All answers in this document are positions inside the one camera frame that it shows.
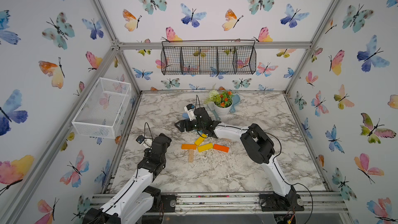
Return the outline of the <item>yellow block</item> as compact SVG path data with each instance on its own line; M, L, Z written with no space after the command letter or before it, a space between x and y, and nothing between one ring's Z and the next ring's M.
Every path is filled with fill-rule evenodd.
M207 139L207 135L206 134L199 134L199 138L194 142L196 146L200 146L205 139Z
M214 146L213 146L213 143L208 143L208 144L199 146L199 147L198 147L198 152L207 151L207 150L213 149L213 147L214 147Z

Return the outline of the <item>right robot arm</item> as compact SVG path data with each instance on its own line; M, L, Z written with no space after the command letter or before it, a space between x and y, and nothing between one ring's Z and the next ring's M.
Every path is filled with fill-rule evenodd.
M261 165L273 187L273 193L259 195L259 204L266 211L304 211L304 203L294 186L287 182L276 160L274 142L259 125L248 127L228 125L212 120L205 108L184 108L188 119L175 123L180 132L198 131L209 138L240 141L249 158Z

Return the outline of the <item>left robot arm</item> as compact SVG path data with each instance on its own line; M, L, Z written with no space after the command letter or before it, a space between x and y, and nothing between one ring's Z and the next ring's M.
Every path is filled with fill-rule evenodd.
M133 173L132 178L115 194L111 200L99 209L91 208L83 218L84 224L138 224L148 223L143 215L158 212L163 221L164 207L161 190L151 183L166 166L166 152L172 139L161 133L152 140L150 148L144 151L144 157Z

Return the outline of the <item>natural wood block lower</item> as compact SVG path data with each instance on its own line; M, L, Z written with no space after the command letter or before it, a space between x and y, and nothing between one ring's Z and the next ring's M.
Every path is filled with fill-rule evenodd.
M190 149L188 152L188 162L192 163L194 161L194 150Z

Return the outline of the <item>white flower pot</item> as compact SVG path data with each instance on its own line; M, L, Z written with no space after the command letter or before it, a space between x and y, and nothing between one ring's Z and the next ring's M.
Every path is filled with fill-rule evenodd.
M221 118L227 116L230 113L232 105L228 107L219 107L215 103L213 103L213 107L216 114Z

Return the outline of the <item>red orange block right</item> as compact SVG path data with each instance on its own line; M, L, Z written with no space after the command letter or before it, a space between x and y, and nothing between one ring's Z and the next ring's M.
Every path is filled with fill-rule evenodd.
M213 149L214 149L214 150L221 151L221 152L226 152L226 153L229 152L229 147L227 147L227 146L222 146L222 145L218 145L218 144L214 144L214 145L213 145Z

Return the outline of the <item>artificial green orange plant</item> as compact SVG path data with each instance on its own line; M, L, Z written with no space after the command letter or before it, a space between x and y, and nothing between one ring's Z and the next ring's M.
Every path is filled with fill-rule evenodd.
M214 103L219 108L228 108L233 104L233 96L234 94L231 90L226 90L224 87L221 87L221 90L217 90L216 86L213 86L204 104Z

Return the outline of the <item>light blue dustpan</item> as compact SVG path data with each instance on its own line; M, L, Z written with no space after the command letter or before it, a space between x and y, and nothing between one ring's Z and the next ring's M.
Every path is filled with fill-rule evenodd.
M230 113L235 113L236 112L236 105L240 103L240 96L238 94L235 94L232 96L232 104L230 108Z

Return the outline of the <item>white mesh basket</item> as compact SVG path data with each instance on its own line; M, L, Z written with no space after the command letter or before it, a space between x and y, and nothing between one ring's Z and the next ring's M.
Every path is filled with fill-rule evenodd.
M114 139L131 97L131 84L100 77L72 125L79 135Z

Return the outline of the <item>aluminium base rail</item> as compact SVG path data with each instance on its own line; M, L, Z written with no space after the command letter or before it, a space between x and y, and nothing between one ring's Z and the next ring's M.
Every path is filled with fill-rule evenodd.
M230 192L230 193L176 193L162 194L163 209L167 215L222 215L222 214L292 214L292 210L262 207L261 195L270 192ZM304 209L295 209L297 214L347 214L343 198L337 192L299 192L298 201Z

